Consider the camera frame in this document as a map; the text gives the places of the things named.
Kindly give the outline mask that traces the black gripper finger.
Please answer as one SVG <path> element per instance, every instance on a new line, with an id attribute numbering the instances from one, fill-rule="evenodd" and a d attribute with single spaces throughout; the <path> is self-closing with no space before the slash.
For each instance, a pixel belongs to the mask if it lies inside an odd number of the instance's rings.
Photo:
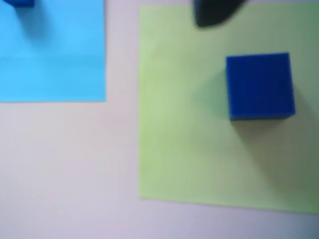
<path id="1" fill-rule="evenodd" d="M 193 13 L 197 27 L 216 27 L 228 21 L 245 0 L 194 0 Z"/>

